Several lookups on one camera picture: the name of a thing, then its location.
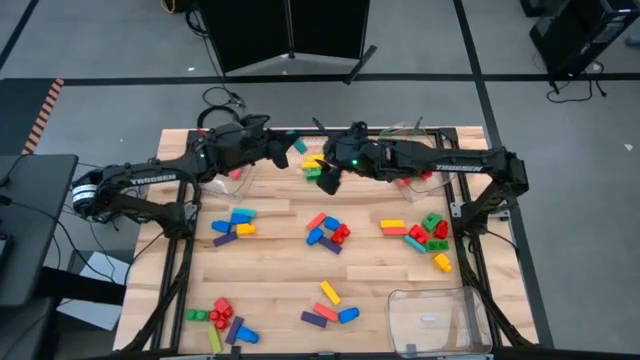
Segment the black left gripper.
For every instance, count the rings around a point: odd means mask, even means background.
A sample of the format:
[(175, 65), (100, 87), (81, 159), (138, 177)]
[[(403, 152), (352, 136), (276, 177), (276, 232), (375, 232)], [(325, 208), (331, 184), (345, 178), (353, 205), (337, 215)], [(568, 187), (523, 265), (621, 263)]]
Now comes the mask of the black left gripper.
[(248, 115), (241, 123), (229, 123), (209, 129), (199, 144), (199, 175), (228, 174), (259, 160), (272, 160), (279, 169), (289, 166), (287, 151), (300, 134), (295, 130), (265, 127), (269, 115)]

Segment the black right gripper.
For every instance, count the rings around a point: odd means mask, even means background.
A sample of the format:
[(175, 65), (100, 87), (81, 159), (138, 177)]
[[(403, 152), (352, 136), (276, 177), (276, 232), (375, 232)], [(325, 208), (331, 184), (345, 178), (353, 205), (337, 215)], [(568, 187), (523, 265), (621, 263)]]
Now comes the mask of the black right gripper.
[(324, 160), (316, 185), (326, 194), (335, 195), (341, 185), (344, 170), (371, 179), (385, 179), (386, 173), (381, 167), (383, 148), (368, 137), (368, 125), (354, 122), (340, 136), (331, 134), (315, 117), (313, 124), (327, 138), (323, 145)]

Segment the clear plastic bin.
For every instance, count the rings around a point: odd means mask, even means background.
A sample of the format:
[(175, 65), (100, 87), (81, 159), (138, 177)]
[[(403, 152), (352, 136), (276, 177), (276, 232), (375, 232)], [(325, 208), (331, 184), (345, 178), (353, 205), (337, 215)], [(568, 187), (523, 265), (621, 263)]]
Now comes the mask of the clear plastic bin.
[[(422, 142), (431, 148), (445, 148), (448, 137), (441, 132), (435, 132), (434, 129), (423, 127), (421, 121), (422, 119), (419, 119), (414, 125), (409, 125), (407, 122), (391, 125), (381, 131), (379, 139), (402, 138)], [(408, 187), (401, 187), (398, 184), (399, 179), (394, 180), (392, 184), (407, 201), (416, 202), (427, 196), (437, 195), (444, 190), (446, 185), (450, 185), (458, 177), (455, 173), (432, 173), (433, 176), (426, 181), (420, 180), (420, 175), (408, 177), (413, 179), (412, 184)]]
[(472, 287), (395, 290), (386, 315), (391, 346), (405, 359), (473, 359), (493, 348), (484, 303)]
[(237, 168), (241, 170), (239, 180), (231, 179), (230, 174), (233, 170), (228, 174), (217, 174), (215, 176), (199, 175), (199, 144), (209, 129), (211, 128), (197, 127), (194, 131), (194, 136), (189, 141), (188, 151), (190, 155), (194, 156), (194, 166), (191, 169), (191, 175), (188, 177), (189, 182), (197, 195), (209, 193), (219, 198), (239, 201), (242, 198), (242, 192), (248, 187), (247, 183), (250, 182), (252, 165)]

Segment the black divider foot bar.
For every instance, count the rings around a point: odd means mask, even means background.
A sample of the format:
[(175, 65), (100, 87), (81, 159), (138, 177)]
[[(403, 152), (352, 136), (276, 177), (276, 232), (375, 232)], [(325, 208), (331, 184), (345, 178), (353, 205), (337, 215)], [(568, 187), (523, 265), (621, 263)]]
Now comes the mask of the black divider foot bar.
[(364, 68), (364, 66), (371, 59), (371, 57), (375, 54), (377, 49), (378, 49), (378, 47), (375, 46), (375, 45), (370, 45), (366, 49), (366, 51), (360, 57), (360, 59), (356, 63), (356, 65), (352, 68), (352, 70), (349, 72), (349, 74), (344, 78), (343, 83), (345, 85), (350, 85), (358, 77), (358, 75), (361, 73), (361, 71)]

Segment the black room divider panel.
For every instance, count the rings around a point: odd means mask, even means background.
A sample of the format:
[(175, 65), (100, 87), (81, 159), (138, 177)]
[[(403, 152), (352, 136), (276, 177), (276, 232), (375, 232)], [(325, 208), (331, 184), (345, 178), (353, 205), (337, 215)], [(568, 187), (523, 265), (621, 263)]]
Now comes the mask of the black room divider panel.
[(223, 73), (289, 52), (285, 0), (196, 0)]
[(290, 0), (296, 53), (359, 59), (370, 0)]

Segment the black mat with striped edge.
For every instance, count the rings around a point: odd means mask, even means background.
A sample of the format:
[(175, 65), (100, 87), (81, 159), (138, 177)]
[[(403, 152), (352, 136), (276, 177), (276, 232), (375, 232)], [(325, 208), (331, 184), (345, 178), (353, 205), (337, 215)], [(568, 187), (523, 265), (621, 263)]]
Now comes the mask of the black mat with striped edge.
[(63, 86), (60, 78), (0, 80), (0, 155), (36, 151)]

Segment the black side desk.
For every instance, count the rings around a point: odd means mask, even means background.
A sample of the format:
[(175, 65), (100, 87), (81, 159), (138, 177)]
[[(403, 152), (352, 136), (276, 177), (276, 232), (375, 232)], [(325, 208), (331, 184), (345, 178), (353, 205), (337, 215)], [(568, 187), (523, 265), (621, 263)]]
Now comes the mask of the black side desk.
[(0, 179), (9, 177), (0, 195), (12, 200), (0, 205), (0, 233), (12, 237), (0, 261), (0, 307), (70, 294), (69, 282), (77, 277), (43, 263), (77, 162), (71, 154), (0, 156)]

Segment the black equipment cabinet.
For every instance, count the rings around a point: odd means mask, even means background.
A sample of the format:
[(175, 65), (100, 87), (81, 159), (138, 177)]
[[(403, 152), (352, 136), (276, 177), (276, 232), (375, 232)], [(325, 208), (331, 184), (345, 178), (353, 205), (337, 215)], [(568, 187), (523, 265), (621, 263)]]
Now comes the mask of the black equipment cabinet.
[(575, 77), (639, 18), (640, 0), (554, 0), (529, 35), (550, 76)]

